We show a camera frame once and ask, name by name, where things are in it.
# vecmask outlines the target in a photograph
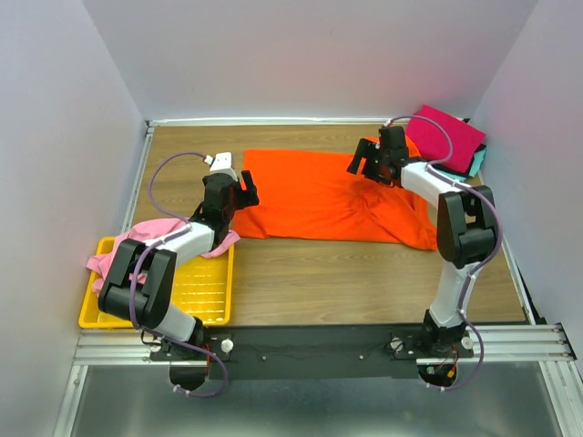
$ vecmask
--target orange cloth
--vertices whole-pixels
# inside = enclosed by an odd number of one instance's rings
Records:
[[[410,156],[419,153],[407,138]],[[352,155],[303,150],[245,151],[260,204],[237,211],[242,237],[404,243],[437,248],[427,202],[346,171]]]

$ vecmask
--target gray wall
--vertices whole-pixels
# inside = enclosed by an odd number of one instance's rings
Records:
[[[84,0],[147,119],[469,116],[536,0]]]
[[[0,59],[0,435],[52,435],[144,124],[79,0],[4,3]]]
[[[473,119],[488,134],[484,176],[534,302],[548,321],[565,324],[579,354],[581,16],[579,0],[540,2]]]

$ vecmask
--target wooden tabletop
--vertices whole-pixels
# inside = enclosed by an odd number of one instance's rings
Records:
[[[133,222],[163,217],[148,201],[149,178],[168,155],[230,151],[242,168],[248,148],[353,153],[377,125],[156,127]],[[177,158],[157,176],[155,199],[190,216],[202,200],[208,168]],[[402,244],[242,239],[235,251],[231,324],[419,322],[435,297],[437,252]],[[470,320],[524,320],[504,255],[485,267],[469,304]]]

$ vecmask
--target pink cloth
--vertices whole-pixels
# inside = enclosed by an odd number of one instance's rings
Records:
[[[423,105],[421,109],[415,112],[415,115],[431,118],[452,138],[454,154],[448,161],[441,164],[441,166],[449,168],[456,173],[467,173],[472,165],[474,154],[484,141],[486,134],[428,105]],[[447,152],[449,151],[447,140],[430,123],[412,118],[407,125],[406,134],[413,140],[423,158],[433,160],[447,156]]]
[[[113,243],[113,250],[104,255],[94,255],[87,261],[87,268],[97,272],[101,275],[100,279],[93,282],[92,290],[99,294],[103,287],[104,278],[109,273],[109,268],[113,262],[113,258],[118,251],[119,244],[124,239],[135,239],[137,241],[145,241],[147,239],[156,239],[162,235],[168,234],[174,230],[180,229],[184,226],[184,222],[177,218],[156,218],[154,220],[142,221],[130,229],[118,235]],[[212,250],[201,255],[203,258],[214,258],[226,252],[230,246],[240,240],[239,234],[234,230],[230,230],[227,237],[220,243],[220,245]],[[143,283],[146,275],[139,275],[138,281]]]

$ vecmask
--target dark gray panel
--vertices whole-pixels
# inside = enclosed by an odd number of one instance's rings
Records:
[[[463,366],[460,378],[470,370]],[[560,435],[537,363],[485,364],[459,391],[415,380],[234,381],[207,400],[171,391],[162,367],[89,370],[74,435]]]

